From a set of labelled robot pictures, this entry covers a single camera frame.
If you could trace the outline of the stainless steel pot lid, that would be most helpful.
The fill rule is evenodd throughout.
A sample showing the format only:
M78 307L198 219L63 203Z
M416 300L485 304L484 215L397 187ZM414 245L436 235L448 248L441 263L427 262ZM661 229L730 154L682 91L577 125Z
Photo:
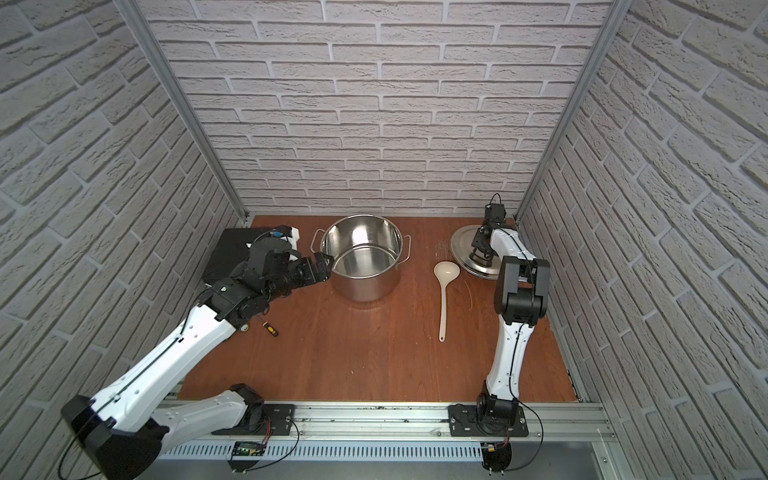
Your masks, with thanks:
M467 272L480 278L496 280L503 265L503 258L490 247L476 247L479 233L485 233L486 226L468 225L456 230L451 238L451 252L455 261Z

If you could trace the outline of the beige plastic ladle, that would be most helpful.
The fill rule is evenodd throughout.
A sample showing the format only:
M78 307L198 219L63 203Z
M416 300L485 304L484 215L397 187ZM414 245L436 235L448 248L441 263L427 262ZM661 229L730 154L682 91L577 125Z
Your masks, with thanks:
M460 267L450 261L441 261L435 265L433 272L440 285L441 293L438 339L444 342L447 332L447 287L460 275Z

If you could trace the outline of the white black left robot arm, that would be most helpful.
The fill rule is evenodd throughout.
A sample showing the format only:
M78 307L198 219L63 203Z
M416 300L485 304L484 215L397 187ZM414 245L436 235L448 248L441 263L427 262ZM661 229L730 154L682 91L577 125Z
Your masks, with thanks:
M268 436L263 398L236 384L182 407L161 402L204 357L271 302L327 281L334 259L296 248L297 232L269 230L250 245L249 257L208 286L165 339L128 372L91 397L76 395L61 409L73 441L106 479L135 479L166 451L214 432Z

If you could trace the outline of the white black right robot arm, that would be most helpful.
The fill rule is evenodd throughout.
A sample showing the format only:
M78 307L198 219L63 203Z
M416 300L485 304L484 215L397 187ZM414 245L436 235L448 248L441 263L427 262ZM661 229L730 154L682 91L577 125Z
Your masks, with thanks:
M499 335L494 361L476 402L481 432L505 435L520 413L520 377L528 342L546 315L550 263L524 247L511 226L485 221L473 244L500 259L494 291Z

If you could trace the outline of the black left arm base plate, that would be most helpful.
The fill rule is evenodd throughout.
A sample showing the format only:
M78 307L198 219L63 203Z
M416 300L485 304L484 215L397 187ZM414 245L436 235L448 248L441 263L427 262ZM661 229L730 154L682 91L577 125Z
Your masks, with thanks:
M289 436L293 430L292 420L295 409L294 404L267 403L250 406L237 425L215 430L212 434L265 437L270 433L271 436Z

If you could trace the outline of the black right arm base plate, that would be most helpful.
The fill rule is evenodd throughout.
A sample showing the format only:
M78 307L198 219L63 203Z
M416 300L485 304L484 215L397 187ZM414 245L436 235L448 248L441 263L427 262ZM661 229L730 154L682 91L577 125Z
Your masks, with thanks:
M521 405L515 414L500 417L480 414L475 404L450 404L447 407L448 427L452 437L524 438L529 435L527 420Z

